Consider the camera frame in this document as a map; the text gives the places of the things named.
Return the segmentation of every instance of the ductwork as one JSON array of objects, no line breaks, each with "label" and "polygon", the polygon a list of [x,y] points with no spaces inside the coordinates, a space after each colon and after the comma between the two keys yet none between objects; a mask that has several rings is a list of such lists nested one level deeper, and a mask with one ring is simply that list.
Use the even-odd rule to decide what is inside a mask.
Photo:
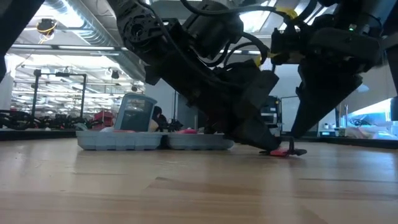
[{"label": "ductwork", "polygon": [[[45,0],[46,5],[54,8],[61,14],[70,12],[70,8],[84,21],[80,32],[75,32],[90,45],[117,46],[117,41],[108,33],[97,18],[80,0]],[[121,52],[118,56],[108,56],[117,62],[120,67],[133,79],[145,80],[145,73],[139,64],[139,58],[130,52]]]}]

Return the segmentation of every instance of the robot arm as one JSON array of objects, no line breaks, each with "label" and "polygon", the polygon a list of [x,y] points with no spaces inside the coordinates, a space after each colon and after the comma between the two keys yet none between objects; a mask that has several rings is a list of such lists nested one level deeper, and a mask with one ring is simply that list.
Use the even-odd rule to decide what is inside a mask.
[{"label": "robot arm", "polygon": [[[202,1],[196,8],[181,0],[193,13],[180,25],[177,19],[159,18],[140,1],[108,2],[125,46],[148,64],[147,83],[155,85],[163,78],[208,116],[213,129],[268,151],[277,149],[280,140],[271,135],[259,112],[278,77],[272,71],[260,71],[252,60],[210,69],[200,58],[213,60],[220,50],[247,38],[261,51],[261,63],[272,52],[274,65],[299,64],[300,106],[292,134],[300,137],[357,89],[359,74],[377,63],[378,38],[386,20],[381,15],[388,15],[391,5],[375,0],[311,0],[301,15],[291,18],[274,7],[228,9],[218,2]],[[308,26],[303,21],[318,2],[339,5],[333,15],[320,16]],[[258,10],[278,13],[287,24],[283,33],[273,33],[271,49],[244,33],[238,17],[240,12]],[[212,65],[223,61],[226,50]],[[301,55],[300,60],[292,58],[292,53]]]}]

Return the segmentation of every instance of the desk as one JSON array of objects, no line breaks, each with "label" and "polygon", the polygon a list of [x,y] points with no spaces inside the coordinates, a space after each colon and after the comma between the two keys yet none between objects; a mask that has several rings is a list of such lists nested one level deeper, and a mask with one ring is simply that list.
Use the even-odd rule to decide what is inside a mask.
[{"label": "desk", "polygon": [[397,151],[296,145],[308,154],[0,142],[1,223],[397,223]]}]

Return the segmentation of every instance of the pink object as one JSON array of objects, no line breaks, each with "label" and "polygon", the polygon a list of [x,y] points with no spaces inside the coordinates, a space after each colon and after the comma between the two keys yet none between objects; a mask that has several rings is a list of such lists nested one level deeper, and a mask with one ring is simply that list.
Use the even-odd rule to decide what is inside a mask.
[{"label": "pink object", "polygon": [[176,133],[179,134],[198,134],[198,132],[194,129],[185,129],[185,130],[181,130],[181,131],[176,131]]}]

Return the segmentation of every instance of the pole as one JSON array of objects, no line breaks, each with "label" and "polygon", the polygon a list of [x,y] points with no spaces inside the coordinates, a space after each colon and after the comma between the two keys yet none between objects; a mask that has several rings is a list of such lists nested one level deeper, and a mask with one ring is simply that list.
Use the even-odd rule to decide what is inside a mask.
[{"label": "pole", "polygon": [[177,104],[177,91],[174,91],[174,108],[173,108],[173,120],[175,121],[175,108]]},{"label": "pole", "polygon": [[82,93],[81,93],[80,118],[83,118],[83,110],[85,107],[86,85],[87,85],[87,74],[83,74],[83,89],[82,89]]},{"label": "pole", "polygon": [[39,74],[34,74],[35,75],[35,88],[34,88],[34,94],[33,94],[33,105],[32,105],[32,117],[35,117],[35,111],[36,111],[36,102],[37,102],[37,90],[39,89]]}]

